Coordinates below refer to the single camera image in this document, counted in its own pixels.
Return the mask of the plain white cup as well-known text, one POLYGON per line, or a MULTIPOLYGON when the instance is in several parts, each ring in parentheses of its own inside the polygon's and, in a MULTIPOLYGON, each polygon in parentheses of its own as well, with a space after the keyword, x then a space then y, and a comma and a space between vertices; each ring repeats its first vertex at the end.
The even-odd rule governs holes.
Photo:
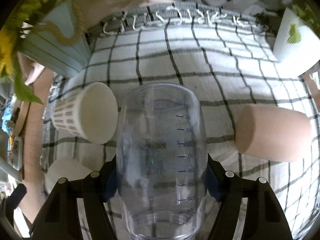
POLYGON ((61 158, 55 160, 44 175, 44 186, 48 193, 51 193, 56 182, 65 177, 69 181, 85 178, 92 170, 76 159, 61 158))

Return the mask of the pink cup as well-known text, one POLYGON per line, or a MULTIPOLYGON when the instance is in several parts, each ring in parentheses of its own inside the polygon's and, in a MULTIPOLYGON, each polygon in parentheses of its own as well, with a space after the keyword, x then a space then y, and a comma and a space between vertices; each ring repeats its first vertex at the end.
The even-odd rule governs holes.
POLYGON ((271 105, 247 105, 235 130, 239 153, 278 162, 300 160, 311 152, 312 127, 299 111, 271 105))

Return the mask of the light blue ribbed vase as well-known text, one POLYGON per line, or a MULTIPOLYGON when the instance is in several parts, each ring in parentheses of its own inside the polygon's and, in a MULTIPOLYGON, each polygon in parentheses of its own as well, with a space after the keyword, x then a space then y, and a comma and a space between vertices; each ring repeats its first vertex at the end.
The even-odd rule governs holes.
POLYGON ((32 29, 20 51, 57 74, 71 78, 87 66, 91 57, 81 27, 81 12, 74 0, 66 0, 32 29))

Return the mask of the black white checkered cloth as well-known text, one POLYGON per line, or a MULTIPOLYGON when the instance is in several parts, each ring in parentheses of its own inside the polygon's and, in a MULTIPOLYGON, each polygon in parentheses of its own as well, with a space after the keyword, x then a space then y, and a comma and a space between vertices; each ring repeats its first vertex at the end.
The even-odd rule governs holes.
POLYGON ((139 85, 184 85, 198 97, 207 152, 238 175, 266 177, 285 211, 292 236, 303 239, 319 217, 319 110, 305 80, 279 72, 274 36, 252 16, 191 2, 116 12, 88 30, 88 65, 70 80, 54 79, 44 115, 44 174, 61 158, 98 170, 116 152, 116 140, 95 145, 54 128, 55 105, 94 82, 107 84, 121 105, 139 85), (239 154, 235 123, 250 103, 304 113, 311 152, 288 164, 239 154))

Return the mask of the clear plastic measuring cup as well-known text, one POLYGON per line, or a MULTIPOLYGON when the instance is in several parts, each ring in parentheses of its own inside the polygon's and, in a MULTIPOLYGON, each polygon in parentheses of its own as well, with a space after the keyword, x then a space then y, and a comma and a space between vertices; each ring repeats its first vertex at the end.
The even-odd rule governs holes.
POLYGON ((188 88, 142 85, 126 96, 117 134, 122 218, 133 239, 193 239, 204 220, 206 129, 188 88))

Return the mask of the sunflower bouquet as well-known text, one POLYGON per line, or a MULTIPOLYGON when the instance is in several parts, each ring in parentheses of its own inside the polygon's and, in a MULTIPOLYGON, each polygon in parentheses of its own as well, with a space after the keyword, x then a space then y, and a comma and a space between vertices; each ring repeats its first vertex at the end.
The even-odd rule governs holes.
POLYGON ((41 103, 22 76, 17 52, 35 24, 50 9, 64 0, 20 0, 8 17, 1 17, 1 82, 13 84, 14 95, 20 101, 41 103))

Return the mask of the white patterned paper cup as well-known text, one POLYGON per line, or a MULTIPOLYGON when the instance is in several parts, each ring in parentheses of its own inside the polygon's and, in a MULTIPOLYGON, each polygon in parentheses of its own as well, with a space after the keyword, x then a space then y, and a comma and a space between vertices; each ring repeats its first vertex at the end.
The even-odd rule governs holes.
POLYGON ((118 104, 112 90, 95 82, 56 104, 54 127, 93 144, 102 145, 113 137, 118 123, 118 104))

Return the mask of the green potted plant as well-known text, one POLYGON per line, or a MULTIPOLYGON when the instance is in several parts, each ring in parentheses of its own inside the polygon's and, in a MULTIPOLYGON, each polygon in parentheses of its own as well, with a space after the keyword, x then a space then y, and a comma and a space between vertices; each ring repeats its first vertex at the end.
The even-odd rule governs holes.
POLYGON ((254 15, 274 35, 274 45, 306 43, 319 46, 319 17, 310 5, 293 4, 276 11, 261 8, 254 15))

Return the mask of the white plant pot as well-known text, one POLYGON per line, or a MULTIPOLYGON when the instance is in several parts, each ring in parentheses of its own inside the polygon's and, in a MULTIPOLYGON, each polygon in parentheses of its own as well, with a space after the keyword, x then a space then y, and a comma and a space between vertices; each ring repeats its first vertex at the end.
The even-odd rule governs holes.
POLYGON ((280 74, 298 77, 319 61, 319 37, 286 8, 273 46, 280 74))

